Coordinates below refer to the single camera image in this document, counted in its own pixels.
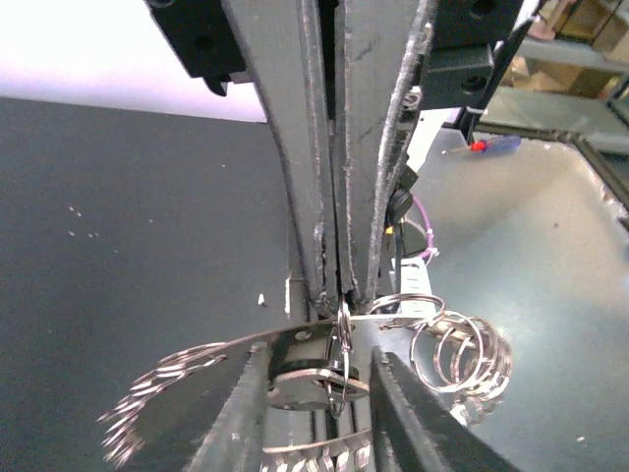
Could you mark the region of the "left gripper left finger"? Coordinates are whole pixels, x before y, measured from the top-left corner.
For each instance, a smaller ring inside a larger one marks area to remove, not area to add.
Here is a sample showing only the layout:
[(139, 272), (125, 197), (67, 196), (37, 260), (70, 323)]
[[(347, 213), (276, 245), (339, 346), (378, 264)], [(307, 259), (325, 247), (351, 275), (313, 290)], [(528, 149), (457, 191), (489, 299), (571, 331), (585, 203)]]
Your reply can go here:
[(267, 411), (269, 361), (268, 344), (254, 343), (244, 373), (188, 464), (189, 471), (259, 470)]

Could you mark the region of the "metal disc with keyrings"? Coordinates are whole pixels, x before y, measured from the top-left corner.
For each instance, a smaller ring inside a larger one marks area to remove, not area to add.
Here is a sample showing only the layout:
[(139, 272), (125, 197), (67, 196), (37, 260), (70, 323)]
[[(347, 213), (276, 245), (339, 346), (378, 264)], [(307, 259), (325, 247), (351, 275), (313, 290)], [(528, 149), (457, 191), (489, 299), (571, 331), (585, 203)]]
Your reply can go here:
[(101, 417), (118, 471), (509, 471), (472, 433), (512, 351), (421, 293), (173, 353)]

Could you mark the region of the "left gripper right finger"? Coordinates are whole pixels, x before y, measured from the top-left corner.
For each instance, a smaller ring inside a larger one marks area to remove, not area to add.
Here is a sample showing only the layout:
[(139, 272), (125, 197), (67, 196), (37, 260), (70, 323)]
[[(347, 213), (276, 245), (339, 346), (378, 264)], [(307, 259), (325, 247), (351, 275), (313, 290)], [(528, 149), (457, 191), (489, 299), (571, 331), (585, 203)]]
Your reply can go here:
[(464, 428), (392, 352), (371, 360), (371, 423), (377, 471), (515, 471)]

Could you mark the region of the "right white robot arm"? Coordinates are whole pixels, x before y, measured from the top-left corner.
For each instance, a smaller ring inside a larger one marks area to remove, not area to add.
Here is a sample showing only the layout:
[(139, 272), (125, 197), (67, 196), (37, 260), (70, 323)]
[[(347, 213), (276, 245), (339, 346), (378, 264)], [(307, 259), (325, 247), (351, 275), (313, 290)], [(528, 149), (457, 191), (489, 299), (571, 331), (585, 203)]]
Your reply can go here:
[(534, 1), (151, 1), (194, 79), (257, 92), (314, 310), (391, 291), (383, 231), (449, 111), (482, 113)]

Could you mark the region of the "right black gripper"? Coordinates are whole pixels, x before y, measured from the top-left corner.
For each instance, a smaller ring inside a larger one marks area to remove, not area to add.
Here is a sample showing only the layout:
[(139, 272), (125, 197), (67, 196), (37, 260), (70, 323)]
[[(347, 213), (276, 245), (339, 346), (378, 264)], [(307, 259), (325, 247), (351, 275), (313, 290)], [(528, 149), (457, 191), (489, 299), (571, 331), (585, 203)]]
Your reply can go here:
[[(280, 153), (310, 300), (317, 308), (338, 307), (326, 110), (335, 99), (337, 2), (147, 6), (191, 78), (218, 96), (230, 84), (255, 84)], [(511, 37), (525, 9), (522, 1), (342, 2), (341, 292), (347, 302), (375, 297), (386, 207), (419, 120), (417, 109), (405, 109), (406, 96), (419, 86), (425, 106), (479, 101), (496, 70), (490, 50)]]

